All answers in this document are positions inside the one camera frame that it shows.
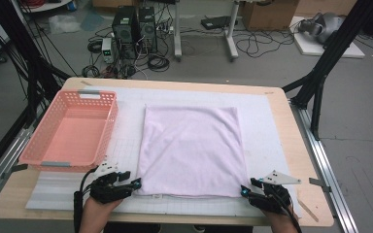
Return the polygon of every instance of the desk leg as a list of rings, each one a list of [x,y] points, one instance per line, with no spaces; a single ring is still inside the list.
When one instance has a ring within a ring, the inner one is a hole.
[[[183,52],[181,50],[180,32],[180,0],[175,1],[175,27],[174,27],[174,53],[178,61],[181,60]]]
[[[239,1],[234,1],[232,6],[231,21],[229,22],[229,29],[225,31],[226,42],[228,43],[229,50],[231,51],[231,60],[238,58],[238,51],[235,47],[232,33],[234,32],[235,20],[238,14]]]

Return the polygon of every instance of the gray floor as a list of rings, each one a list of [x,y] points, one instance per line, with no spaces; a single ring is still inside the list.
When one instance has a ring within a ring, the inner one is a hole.
[[[50,15],[68,14],[59,9],[36,15],[44,22]],[[83,21],[86,11],[72,15]],[[104,20],[102,29],[111,24]],[[199,28],[194,19],[183,25]],[[87,64],[87,39],[94,31],[50,35],[73,69],[79,74]],[[373,46],[372,41],[365,43]],[[322,100],[320,133],[328,159],[342,188],[344,197],[355,219],[359,232],[373,232],[373,49],[356,42],[366,54],[364,59],[342,58],[325,83]],[[169,56],[170,69],[164,73],[145,71],[148,80],[224,83],[239,85],[266,85],[282,87],[308,74],[318,57],[301,55],[295,44],[281,46],[279,50],[254,59],[240,52],[230,62],[224,39],[202,35],[183,36],[184,56],[177,62]],[[54,65],[72,74],[70,69],[50,50]],[[142,73],[134,80],[145,80]],[[26,102],[13,65],[0,64],[0,139],[23,110]],[[192,232],[186,225],[164,225],[164,232]],[[70,221],[18,221],[1,220],[0,232],[53,232],[72,231]],[[270,232],[268,227],[257,227],[255,232]],[[305,228],[304,232],[340,232],[335,224],[330,228]]]

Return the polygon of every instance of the lavender fabric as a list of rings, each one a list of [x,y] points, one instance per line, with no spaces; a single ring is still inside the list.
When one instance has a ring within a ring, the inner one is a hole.
[[[247,171],[236,108],[147,106],[140,195],[240,197]]]

